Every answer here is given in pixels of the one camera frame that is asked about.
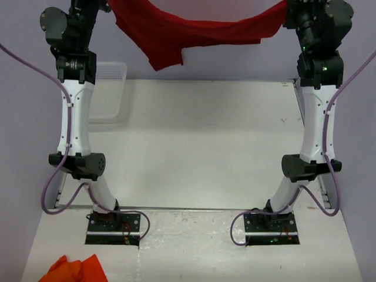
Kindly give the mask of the red t shirt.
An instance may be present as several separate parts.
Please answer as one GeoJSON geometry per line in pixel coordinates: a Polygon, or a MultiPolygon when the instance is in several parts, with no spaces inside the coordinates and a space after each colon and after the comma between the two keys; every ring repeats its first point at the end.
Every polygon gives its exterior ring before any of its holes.
{"type": "Polygon", "coordinates": [[[146,55],[155,71],[183,65],[185,48],[255,45],[286,22],[287,1],[237,22],[197,21],[165,12],[150,1],[109,1],[116,24],[146,55]]]}

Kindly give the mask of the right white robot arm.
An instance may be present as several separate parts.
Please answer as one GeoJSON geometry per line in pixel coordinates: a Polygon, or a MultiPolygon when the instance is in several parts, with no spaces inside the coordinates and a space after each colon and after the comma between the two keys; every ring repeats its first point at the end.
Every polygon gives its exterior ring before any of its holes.
{"type": "Polygon", "coordinates": [[[322,174],[342,169],[333,145],[335,103],[343,84],[344,61],[338,51],[352,28],[354,10],[346,1],[288,1],[284,27],[296,31],[297,61],[304,104],[300,153],[281,160],[284,177],[263,212],[289,214],[302,190],[322,174]]]}

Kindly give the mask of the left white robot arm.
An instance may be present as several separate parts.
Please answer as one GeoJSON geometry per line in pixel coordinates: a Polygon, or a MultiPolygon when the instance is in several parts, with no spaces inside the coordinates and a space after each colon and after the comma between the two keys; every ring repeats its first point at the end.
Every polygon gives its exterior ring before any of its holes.
{"type": "Polygon", "coordinates": [[[97,216],[110,216],[119,212],[119,204],[103,177],[105,155],[93,153],[89,141],[97,63],[89,43],[99,11],[111,11],[107,1],[71,1],[68,13],[46,8],[40,26],[55,57],[58,86],[62,88],[61,138],[56,153],[49,155],[49,164],[79,181],[97,216]]]}

